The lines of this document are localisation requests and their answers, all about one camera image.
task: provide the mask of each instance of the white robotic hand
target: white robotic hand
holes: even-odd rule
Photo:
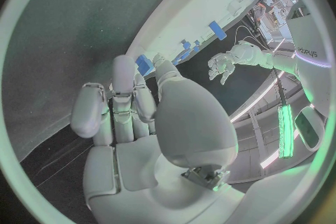
[[[213,80],[219,74],[223,74],[221,84],[224,85],[229,75],[235,70],[234,64],[247,64],[250,66],[260,64],[263,67],[267,67],[267,53],[262,52],[258,46],[247,41],[239,41],[230,51],[218,53],[208,61],[210,68],[209,79]]]

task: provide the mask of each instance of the blue object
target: blue object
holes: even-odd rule
[[[186,57],[189,56],[190,52],[191,52],[191,49],[186,49],[186,50],[183,52],[183,54],[181,55],[180,59],[181,59],[181,60],[184,60]]]
[[[181,43],[183,44],[184,49],[189,49],[191,46],[191,43],[185,40],[183,40]]]
[[[147,59],[147,57],[141,54],[138,59],[136,60],[136,64],[139,66],[143,60]]]
[[[213,21],[209,24],[209,27],[214,32],[215,35],[217,35],[219,40],[223,40],[227,35],[223,31],[223,29],[218,25],[217,22]]]
[[[153,69],[153,63],[145,55],[141,54],[136,60],[138,71],[142,76],[148,75]]]

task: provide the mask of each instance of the green light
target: green light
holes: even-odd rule
[[[290,105],[278,107],[279,116],[279,158],[293,157],[294,128]]]

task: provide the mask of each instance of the robotic hand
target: robotic hand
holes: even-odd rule
[[[208,61],[210,68],[209,79],[213,80],[219,74],[223,74],[221,84],[224,85],[229,75],[235,70],[234,64],[247,64],[250,66],[260,64],[265,68],[272,68],[269,56],[272,56],[269,51],[265,53],[258,46],[247,41],[239,41],[238,45],[234,45],[230,51],[218,53]]]

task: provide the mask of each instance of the green led strip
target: green led strip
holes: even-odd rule
[[[279,116],[279,158],[293,157],[294,127],[290,105],[278,107]]]

